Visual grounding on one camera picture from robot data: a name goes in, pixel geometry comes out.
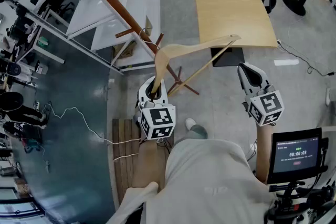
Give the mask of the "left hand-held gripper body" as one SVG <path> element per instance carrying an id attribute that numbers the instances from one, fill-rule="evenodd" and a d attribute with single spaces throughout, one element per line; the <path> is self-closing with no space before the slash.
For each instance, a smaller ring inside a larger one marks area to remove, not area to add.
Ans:
<path id="1" fill-rule="evenodd" d="M 147 140 L 159 140 L 172 135 L 175 128 L 175 106 L 141 101 L 137 122 Z"/>

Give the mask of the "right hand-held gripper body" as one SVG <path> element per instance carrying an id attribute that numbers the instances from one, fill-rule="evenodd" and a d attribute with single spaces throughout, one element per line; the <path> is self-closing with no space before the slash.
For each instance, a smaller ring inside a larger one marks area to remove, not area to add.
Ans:
<path id="1" fill-rule="evenodd" d="M 281 94 L 273 84 L 267 85 L 254 95 L 245 96 L 242 105 L 258 126 L 274 126 L 285 109 Z"/>

